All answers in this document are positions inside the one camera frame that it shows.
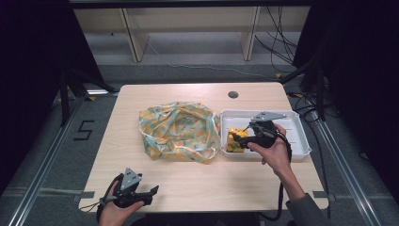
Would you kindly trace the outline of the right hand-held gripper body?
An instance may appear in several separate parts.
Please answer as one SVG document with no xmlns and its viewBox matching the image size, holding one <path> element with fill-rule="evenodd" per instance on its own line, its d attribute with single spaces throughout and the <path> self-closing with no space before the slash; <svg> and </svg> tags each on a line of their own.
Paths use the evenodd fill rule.
<svg viewBox="0 0 399 226">
<path fill-rule="evenodd" d="M 273 120 L 284 118 L 283 114 L 262 111 L 250 119 L 248 127 L 253 131 L 254 136 L 248 141 L 256 143 L 264 148 L 272 147 L 279 137 L 287 142 L 286 137 L 275 127 Z"/>
</svg>

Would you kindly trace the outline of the yellow box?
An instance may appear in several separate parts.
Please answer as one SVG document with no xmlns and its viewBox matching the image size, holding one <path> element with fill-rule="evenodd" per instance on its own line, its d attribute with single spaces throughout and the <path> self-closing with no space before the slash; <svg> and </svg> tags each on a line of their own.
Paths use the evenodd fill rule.
<svg viewBox="0 0 399 226">
<path fill-rule="evenodd" d="M 226 150 L 228 153 L 242 153 L 245 149 L 241 147 L 239 140 L 247 136 L 244 128 L 230 128 L 227 137 Z"/>
</svg>

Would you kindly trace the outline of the person's left hand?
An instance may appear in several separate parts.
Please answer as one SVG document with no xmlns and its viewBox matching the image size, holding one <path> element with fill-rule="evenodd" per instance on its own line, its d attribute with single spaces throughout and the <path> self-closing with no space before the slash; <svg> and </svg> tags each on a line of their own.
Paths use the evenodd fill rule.
<svg viewBox="0 0 399 226">
<path fill-rule="evenodd" d="M 144 205 L 144 202 L 135 202 L 129 207 L 119 208 L 109 202 L 101 213 L 99 226 L 123 226 L 124 222 Z"/>
</svg>

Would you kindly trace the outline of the patterned yellow and teal bag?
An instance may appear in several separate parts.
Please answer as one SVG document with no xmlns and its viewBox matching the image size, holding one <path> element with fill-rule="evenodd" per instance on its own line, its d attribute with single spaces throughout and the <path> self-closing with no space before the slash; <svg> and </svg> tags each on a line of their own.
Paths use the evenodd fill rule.
<svg viewBox="0 0 399 226">
<path fill-rule="evenodd" d="M 207 163 L 220 149 L 220 125 L 202 103 L 174 102 L 139 112 L 139 132 L 151 159 Z"/>
</svg>

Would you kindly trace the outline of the black curtain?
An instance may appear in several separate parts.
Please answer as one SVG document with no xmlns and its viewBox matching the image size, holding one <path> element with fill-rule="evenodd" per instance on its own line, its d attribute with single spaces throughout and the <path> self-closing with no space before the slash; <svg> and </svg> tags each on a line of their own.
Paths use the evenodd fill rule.
<svg viewBox="0 0 399 226">
<path fill-rule="evenodd" d="M 308 61 L 328 24 L 343 21 L 326 62 L 330 92 L 394 197 L 399 194 L 399 0 L 315 0 L 295 54 Z"/>
<path fill-rule="evenodd" d="M 0 0 L 0 195 L 36 141 L 64 73 L 104 81 L 70 0 Z"/>
</svg>

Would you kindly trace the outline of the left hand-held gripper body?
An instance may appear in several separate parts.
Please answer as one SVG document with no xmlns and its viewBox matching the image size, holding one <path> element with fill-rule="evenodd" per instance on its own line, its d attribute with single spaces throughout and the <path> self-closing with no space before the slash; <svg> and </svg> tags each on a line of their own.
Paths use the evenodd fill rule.
<svg viewBox="0 0 399 226">
<path fill-rule="evenodd" d="M 136 189 L 141 181 L 141 174 L 136 174 L 132 169 L 127 168 L 124 173 L 117 177 L 117 185 L 114 188 L 113 203 L 119 208 L 126 208 L 139 202 L 139 197 L 144 197 L 143 193 L 136 193 Z"/>
</svg>

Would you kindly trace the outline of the white plastic tray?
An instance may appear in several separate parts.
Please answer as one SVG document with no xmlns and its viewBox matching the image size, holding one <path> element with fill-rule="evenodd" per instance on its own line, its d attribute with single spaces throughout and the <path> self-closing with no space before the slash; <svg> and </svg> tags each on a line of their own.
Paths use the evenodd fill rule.
<svg viewBox="0 0 399 226">
<path fill-rule="evenodd" d="M 220 113 L 221 122 L 221 152 L 229 158 L 237 159 L 261 159 L 262 157 L 247 148 L 242 153 L 228 153 L 226 150 L 227 137 L 230 128 L 246 128 L 249 125 L 250 119 L 256 116 L 261 110 L 224 110 Z M 289 155 L 292 160 L 301 161 L 310 152 L 311 147 L 308 143 L 306 135 L 304 133 L 299 115 L 294 111 L 287 110 L 272 110 L 267 112 L 274 112 L 283 114 L 284 118 L 273 120 L 274 124 L 279 124 L 286 131 L 286 139 L 289 142 Z M 247 140 L 249 137 L 253 137 L 253 131 L 248 128 L 247 136 L 240 140 Z"/>
</svg>

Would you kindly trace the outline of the black metal stand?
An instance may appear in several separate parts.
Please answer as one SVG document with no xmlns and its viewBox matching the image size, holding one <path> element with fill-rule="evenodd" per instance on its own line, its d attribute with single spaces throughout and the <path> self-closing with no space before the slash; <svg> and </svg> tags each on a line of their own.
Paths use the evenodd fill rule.
<svg viewBox="0 0 399 226">
<path fill-rule="evenodd" d="M 316 112 L 321 121 L 325 121 L 324 111 L 324 73 L 322 70 L 322 59 L 319 56 L 313 56 L 307 63 L 297 68 L 292 73 L 283 76 L 279 82 L 284 85 L 299 75 L 304 77 L 300 83 L 300 89 L 304 92 L 309 92 L 315 89 L 316 92 Z"/>
<path fill-rule="evenodd" d="M 70 90 L 75 97 L 85 97 L 88 94 L 88 90 L 84 86 L 85 83 L 93 84 L 111 93 L 116 93 L 120 91 L 119 89 L 107 85 L 102 79 L 101 75 L 95 77 L 81 70 L 67 67 L 61 72 L 59 76 L 59 94 L 61 98 L 62 112 L 61 125 L 65 125 L 70 117 L 68 91 Z"/>
</svg>

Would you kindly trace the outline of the person's right hand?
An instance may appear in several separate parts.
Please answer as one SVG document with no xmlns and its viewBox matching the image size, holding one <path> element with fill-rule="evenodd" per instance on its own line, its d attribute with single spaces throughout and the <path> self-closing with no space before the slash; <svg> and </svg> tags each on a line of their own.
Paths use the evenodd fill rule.
<svg viewBox="0 0 399 226">
<path fill-rule="evenodd" d="M 263 165 L 267 164 L 279 178 L 283 178 L 292 172 L 287 145 L 283 140 L 286 131 L 279 124 L 276 124 L 275 128 L 279 131 L 280 137 L 276 139 L 270 148 L 264 148 L 253 142 L 249 142 L 247 146 L 263 158 Z"/>
</svg>

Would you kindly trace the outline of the aluminium floor rail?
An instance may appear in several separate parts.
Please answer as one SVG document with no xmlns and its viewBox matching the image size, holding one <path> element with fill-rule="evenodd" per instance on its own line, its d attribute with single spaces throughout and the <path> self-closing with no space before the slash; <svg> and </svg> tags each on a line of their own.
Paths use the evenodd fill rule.
<svg viewBox="0 0 399 226">
<path fill-rule="evenodd" d="M 343 177 L 352 199 L 366 223 L 366 226 L 382 226 L 382 221 L 378 217 L 372 203 L 367 198 L 366 193 L 360 186 L 355 174 L 345 160 L 337 141 L 327 126 L 327 123 L 325 121 L 318 121 L 316 124 L 334 163 Z"/>
<path fill-rule="evenodd" d="M 68 98 L 69 116 L 62 118 L 61 102 L 51 108 L 50 116 L 40 130 L 32 149 L 17 169 L 2 197 L 10 201 L 10 216 L 6 226 L 23 226 L 53 166 L 83 98 Z"/>
</svg>

